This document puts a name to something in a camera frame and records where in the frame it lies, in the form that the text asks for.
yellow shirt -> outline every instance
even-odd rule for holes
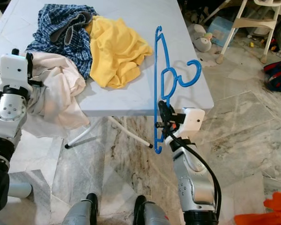
[[[153,50],[122,19],[93,16],[86,27],[93,58],[90,77],[101,87],[123,88],[140,75],[140,65]]]

blue plastic hanger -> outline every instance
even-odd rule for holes
[[[197,60],[190,60],[187,62],[187,65],[190,66],[192,64],[194,64],[197,68],[197,72],[195,77],[189,81],[184,83],[182,80],[182,76],[181,75],[177,75],[176,70],[170,66],[170,59],[169,59],[169,53],[168,53],[168,47],[167,44],[165,42],[165,38],[163,33],[160,33],[163,29],[161,26],[158,26],[156,28],[156,32],[155,32],[155,50],[154,50],[154,124],[156,124],[157,122],[157,110],[158,110],[158,102],[157,102],[157,44],[158,41],[161,39],[162,44],[163,44],[163,49],[164,49],[164,56],[165,56],[165,61],[166,61],[166,68],[161,72],[161,99],[166,101],[167,106],[170,106],[170,98],[173,96],[176,87],[177,87],[177,82],[180,84],[180,86],[186,88],[189,86],[194,85],[201,74],[202,71],[202,66],[199,63],[199,61]],[[164,95],[164,75],[166,72],[170,71],[173,75],[173,86],[171,91],[169,92],[168,95]],[[160,154],[162,151],[162,147],[161,146],[157,146],[158,142],[163,142],[163,135],[161,135],[160,138],[157,137],[157,128],[154,127],[154,149],[155,152],[157,154]]]

tile floor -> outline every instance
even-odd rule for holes
[[[281,93],[263,86],[262,49],[249,48],[248,42],[237,35],[223,64],[203,68],[214,108],[193,138],[221,184],[221,224],[227,225],[235,214],[264,212],[264,198],[281,191]],[[214,45],[198,58],[214,61],[218,51]],[[268,62],[278,60],[269,52]],[[60,224],[71,205],[89,192],[99,197],[99,225],[132,224],[140,194],[159,204],[173,225],[183,224],[170,150],[156,155],[106,118],[90,119],[92,132],[71,149],[60,138],[37,139],[24,132],[10,177],[32,183],[34,195],[10,197],[0,212],[0,225]],[[130,117],[127,123],[153,141],[152,117]]]

blue plaid shirt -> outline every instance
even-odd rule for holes
[[[45,4],[38,13],[38,29],[33,34],[35,40],[26,51],[66,56],[87,79],[92,56],[89,34],[84,27],[93,15],[97,15],[95,9],[86,5]]]

plush toy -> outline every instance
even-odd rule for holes
[[[187,29],[196,48],[203,53],[209,51],[212,33],[206,33],[205,29],[198,24],[192,24]]]

